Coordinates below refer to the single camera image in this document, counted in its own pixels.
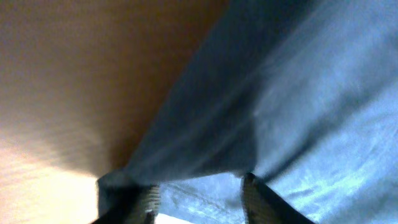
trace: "denim fabric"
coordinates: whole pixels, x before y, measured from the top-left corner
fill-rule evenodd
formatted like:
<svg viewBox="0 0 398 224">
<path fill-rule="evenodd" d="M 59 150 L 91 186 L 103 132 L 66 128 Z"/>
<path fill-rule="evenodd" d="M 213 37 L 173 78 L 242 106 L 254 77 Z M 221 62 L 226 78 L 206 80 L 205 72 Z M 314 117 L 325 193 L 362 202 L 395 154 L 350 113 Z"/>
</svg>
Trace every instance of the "denim fabric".
<svg viewBox="0 0 398 224">
<path fill-rule="evenodd" d="M 231 1 L 99 212 L 161 183 L 162 213 L 242 223 L 254 172 L 315 222 L 397 223 L 397 122 L 396 0 Z"/>
</svg>

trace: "dark blue fabric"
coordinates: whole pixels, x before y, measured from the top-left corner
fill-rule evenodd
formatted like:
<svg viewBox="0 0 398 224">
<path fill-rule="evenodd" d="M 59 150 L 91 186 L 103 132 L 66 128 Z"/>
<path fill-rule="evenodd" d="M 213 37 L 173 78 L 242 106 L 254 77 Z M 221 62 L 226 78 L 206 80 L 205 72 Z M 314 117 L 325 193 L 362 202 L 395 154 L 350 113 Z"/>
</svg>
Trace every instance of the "dark blue fabric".
<svg viewBox="0 0 398 224">
<path fill-rule="evenodd" d="M 253 171 L 313 221 L 398 223 L 397 123 L 396 0 L 231 1 L 99 212 L 161 183 L 163 213 L 242 223 Z"/>
</svg>

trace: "clothing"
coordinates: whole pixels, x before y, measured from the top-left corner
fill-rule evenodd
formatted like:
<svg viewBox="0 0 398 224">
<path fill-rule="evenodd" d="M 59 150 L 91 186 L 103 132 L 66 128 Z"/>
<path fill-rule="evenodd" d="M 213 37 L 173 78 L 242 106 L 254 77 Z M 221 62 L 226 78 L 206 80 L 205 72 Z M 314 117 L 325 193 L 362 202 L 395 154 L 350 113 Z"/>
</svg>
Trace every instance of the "clothing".
<svg viewBox="0 0 398 224">
<path fill-rule="evenodd" d="M 162 184 L 161 213 L 242 223 L 253 172 L 314 222 L 397 223 L 397 121 L 397 1 L 231 1 L 99 213 Z"/>
</svg>

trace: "wooden surface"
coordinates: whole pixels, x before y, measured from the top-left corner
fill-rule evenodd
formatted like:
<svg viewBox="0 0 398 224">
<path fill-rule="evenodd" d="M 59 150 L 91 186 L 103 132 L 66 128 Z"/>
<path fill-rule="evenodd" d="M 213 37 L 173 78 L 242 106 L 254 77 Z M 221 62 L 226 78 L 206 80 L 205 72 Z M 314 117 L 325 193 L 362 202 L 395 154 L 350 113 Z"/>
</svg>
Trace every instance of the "wooden surface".
<svg viewBox="0 0 398 224">
<path fill-rule="evenodd" d="M 88 223 L 226 1 L 0 1 L 0 223 Z"/>
</svg>

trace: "denim jeans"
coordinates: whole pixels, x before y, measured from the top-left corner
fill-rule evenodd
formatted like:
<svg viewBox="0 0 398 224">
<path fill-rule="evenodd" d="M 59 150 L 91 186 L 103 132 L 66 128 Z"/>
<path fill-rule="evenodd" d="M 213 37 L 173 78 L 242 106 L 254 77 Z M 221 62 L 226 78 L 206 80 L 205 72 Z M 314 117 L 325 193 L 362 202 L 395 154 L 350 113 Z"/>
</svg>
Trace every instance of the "denim jeans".
<svg viewBox="0 0 398 224">
<path fill-rule="evenodd" d="M 253 172 L 315 222 L 397 223 L 397 122 L 397 1 L 231 1 L 99 213 L 160 184 L 161 213 L 242 223 Z"/>
</svg>

